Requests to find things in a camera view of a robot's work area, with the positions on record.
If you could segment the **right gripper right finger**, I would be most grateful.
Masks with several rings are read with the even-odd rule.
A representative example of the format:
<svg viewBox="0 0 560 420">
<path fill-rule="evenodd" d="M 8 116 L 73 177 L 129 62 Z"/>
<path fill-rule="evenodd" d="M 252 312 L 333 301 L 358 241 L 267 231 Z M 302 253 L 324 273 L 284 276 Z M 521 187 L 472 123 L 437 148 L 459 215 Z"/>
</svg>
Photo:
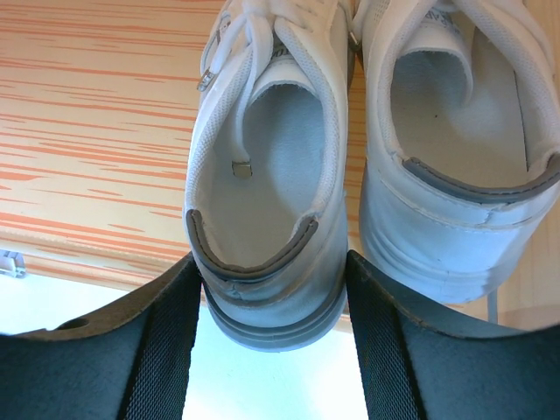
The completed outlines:
<svg viewBox="0 0 560 420">
<path fill-rule="evenodd" d="M 557 419 L 559 327 L 523 332 L 467 316 L 355 251 L 346 288 L 371 419 Z"/>
</svg>

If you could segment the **white leather sneaker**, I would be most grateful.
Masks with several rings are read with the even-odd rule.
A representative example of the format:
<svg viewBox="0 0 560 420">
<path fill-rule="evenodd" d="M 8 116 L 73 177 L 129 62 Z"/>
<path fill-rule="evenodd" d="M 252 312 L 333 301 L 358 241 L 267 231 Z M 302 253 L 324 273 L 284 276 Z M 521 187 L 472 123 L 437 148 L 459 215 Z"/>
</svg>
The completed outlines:
<svg viewBox="0 0 560 420">
<path fill-rule="evenodd" d="M 361 1 L 360 242 L 443 304 L 497 291 L 559 196 L 554 54 L 521 1 Z"/>
<path fill-rule="evenodd" d="M 216 325 L 305 347 L 346 303 L 349 1 L 227 1 L 200 60 L 184 221 Z"/>
</svg>

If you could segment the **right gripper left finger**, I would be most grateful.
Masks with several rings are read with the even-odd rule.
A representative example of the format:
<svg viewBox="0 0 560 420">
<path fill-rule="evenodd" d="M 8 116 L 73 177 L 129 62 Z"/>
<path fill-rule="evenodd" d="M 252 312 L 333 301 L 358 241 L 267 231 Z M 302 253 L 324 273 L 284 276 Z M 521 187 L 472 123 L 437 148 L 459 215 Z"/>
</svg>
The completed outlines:
<svg viewBox="0 0 560 420">
<path fill-rule="evenodd" d="M 200 308 L 191 255 L 48 331 L 1 337 L 3 419 L 180 419 Z"/>
</svg>

